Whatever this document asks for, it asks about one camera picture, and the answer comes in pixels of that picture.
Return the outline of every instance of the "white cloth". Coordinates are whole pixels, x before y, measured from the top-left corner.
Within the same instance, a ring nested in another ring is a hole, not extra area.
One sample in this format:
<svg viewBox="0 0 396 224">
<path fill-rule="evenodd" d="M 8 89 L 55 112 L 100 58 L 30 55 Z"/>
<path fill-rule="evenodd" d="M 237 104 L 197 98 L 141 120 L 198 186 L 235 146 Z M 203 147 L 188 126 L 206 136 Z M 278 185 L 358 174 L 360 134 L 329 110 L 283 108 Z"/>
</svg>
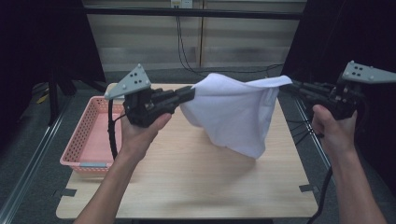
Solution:
<svg viewBox="0 0 396 224">
<path fill-rule="evenodd" d="M 193 86 L 193 100 L 180 105 L 190 124 L 203 127 L 211 142 L 258 159 L 286 76 L 240 82 L 210 74 Z"/>
</svg>

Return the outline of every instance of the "tabletop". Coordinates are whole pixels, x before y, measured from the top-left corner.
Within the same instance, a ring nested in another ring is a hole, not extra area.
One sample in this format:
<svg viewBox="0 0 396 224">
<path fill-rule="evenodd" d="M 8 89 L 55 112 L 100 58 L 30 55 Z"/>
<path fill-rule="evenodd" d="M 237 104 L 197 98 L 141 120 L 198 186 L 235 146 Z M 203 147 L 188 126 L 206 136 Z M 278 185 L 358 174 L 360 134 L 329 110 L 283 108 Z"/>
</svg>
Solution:
<svg viewBox="0 0 396 224">
<path fill-rule="evenodd" d="M 136 167 L 117 218 L 311 217 L 318 206 L 299 188 L 309 183 L 278 101 L 265 146 L 257 160 L 216 147 L 177 108 Z M 73 172 L 66 188 L 76 194 L 62 197 L 57 216 L 76 218 L 102 179 Z"/>
</svg>

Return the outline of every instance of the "black backdrop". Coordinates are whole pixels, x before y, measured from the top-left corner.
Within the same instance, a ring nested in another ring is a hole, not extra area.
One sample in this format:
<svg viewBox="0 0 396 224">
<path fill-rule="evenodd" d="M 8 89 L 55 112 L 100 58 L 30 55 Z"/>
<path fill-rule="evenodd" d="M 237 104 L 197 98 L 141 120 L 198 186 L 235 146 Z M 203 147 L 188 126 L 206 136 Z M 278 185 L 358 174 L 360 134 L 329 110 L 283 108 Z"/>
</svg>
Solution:
<svg viewBox="0 0 396 224">
<path fill-rule="evenodd" d="M 63 80 L 106 81 L 86 15 L 43 7 L 82 7 L 80 0 L 2 1 L 0 7 L 1 146 L 52 71 Z"/>
<path fill-rule="evenodd" d="M 395 12 L 390 0 L 309 0 L 282 74 L 335 84 L 351 60 L 396 73 Z M 363 92 L 370 113 L 357 145 L 396 195 L 396 84 Z"/>
</svg>

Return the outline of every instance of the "dark floor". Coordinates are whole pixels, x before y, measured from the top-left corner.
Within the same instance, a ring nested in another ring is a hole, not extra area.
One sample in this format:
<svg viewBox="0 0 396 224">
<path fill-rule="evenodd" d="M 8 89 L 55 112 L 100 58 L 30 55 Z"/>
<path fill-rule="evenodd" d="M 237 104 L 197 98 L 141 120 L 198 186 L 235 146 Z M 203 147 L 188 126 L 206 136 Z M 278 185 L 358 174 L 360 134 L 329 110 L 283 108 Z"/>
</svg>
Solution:
<svg viewBox="0 0 396 224">
<path fill-rule="evenodd" d="M 254 74 L 228 74 L 230 77 L 242 81 L 249 81 L 267 76 L 277 76 L 280 69 L 276 68 L 270 72 Z M 202 77 L 183 69 L 154 70 L 147 71 L 149 78 L 154 83 L 196 83 Z M 126 73 L 106 74 L 108 83 L 117 82 Z M 56 207 L 60 201 L 53 196 L 57 189 L 63 189 L 66 185 L 71 169 L 60 164 L 59 159 L 64 151 L 68 140 L 76 128 L 78 120 L 88 103 L 94 95 L 102 95 L 101 92 L 93 90 L 91 87 L 76 82 L 78 92 L 75 96 L 63 96 L 60 94 L 60 106 L 63 106 L 63 113 L 60 116 L 58 126 L 49 127 L 50 118 L 49 101 L 43 104 L 36 104 L 36 99 L 41 91 L 38 87 L 35 91 L 32 102 L 24 112 L 21 120 L 17 124 L 12 138 L 2 150 L 0 157 L 0 213 L 1 223 L 71 223 L 71 220 L 60 220 L 56 217 Z M 279 94 L 286 119 L 301 120 L 301 114 L 297 108 L 295 100 L 287 93 Z M 299 142 L 307 133 L 305 125 L 290 122 L 291 134 L 295 142 Z M 46 136 L 53 132 L 53 138 Z M 307 135 L 298 145 L 297 150 L 303 162 L 306 174 L 311 185 L 320 188 L 327 166 L 318 153 L 318 148 L 312 140 L 312 135 Z M 381 178 L 371 167 L 362 161 L 369 182 L 372 186 L 375 198 L 381 210 L 385 214 L 389 223 L 396 223 L 396 200 L 390 194 L 389 189 Z M 319 192 L 315 193 L 318 201 Z M 328 189 L 324 212 L 317 223 L 337 223 L 338 211 L 333 182 Z M 275 224 L 305 223 L 307 218 L 278 218 Z M 193 224 L 198 221 L 173 221 L 168 220 L 133 220 L 134 223 L 187 223 Z M 220 223 L 220 220 L 211 220 L 207 223 Z M 221 221 L 223 223 L 265 223 L 264 220 L 234 220 Z M 118 220 L 117 223 L 131 223 L 131 220 Z"/>
</svg>

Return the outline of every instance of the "pink basket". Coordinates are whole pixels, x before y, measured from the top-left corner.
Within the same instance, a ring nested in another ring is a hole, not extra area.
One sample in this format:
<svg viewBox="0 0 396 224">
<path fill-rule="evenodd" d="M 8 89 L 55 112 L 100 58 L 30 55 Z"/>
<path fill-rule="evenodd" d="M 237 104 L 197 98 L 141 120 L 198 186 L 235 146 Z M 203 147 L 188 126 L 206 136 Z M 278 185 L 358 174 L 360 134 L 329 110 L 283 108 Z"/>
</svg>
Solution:
<svg viewBox="0 0 396 224">
<path fill-rule="evenodd" d="M 113 105 L 113 120 L 120 116 L 122 104 Z M 108 101 L 103 96 L 94 96 L 88 102 L 75 129 L 61 164 L 68 165 L 79 173 L 103 173 L 113 163 L 107 132 Z M 116 141 L 120 145 L 120 121 L 116 123 Z"/>
</svg>

